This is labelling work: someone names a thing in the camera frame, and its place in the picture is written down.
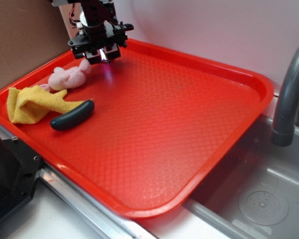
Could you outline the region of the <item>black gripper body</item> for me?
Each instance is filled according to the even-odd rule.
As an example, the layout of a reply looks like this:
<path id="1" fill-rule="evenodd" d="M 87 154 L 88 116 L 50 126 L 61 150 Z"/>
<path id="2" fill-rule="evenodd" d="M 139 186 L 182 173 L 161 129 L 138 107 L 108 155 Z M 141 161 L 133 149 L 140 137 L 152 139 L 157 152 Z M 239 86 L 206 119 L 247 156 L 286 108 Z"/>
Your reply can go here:
<path id="1" fill-rule="evenodd" d="M 77 35 L 68 41 L 75 59 L 85 58 L 91 65 L 109 63 L 121 57 L 120 48 L 127 47 L 127 31 L 134 30 L 129 23 L 115 25 L 104 21 L 95 27 L 79 24 Z"/>

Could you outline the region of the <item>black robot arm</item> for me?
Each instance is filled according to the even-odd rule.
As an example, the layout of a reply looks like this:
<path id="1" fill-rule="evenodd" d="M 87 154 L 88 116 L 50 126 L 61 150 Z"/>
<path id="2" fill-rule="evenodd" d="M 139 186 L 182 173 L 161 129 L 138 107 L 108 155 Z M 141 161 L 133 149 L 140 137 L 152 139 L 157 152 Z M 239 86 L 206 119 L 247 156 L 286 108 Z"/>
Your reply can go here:
<path id="1" fill-rule="evenodd" d="M 117 20 L 112 0 L 51 0 L 53 6 L 71 4 L 69 23 L 78 29 L 68 41 L 75 59 L 85 58 L 90 64 L 109 63 L 121 57 L 120 48 L 127 47 L 129 23 Z"/>

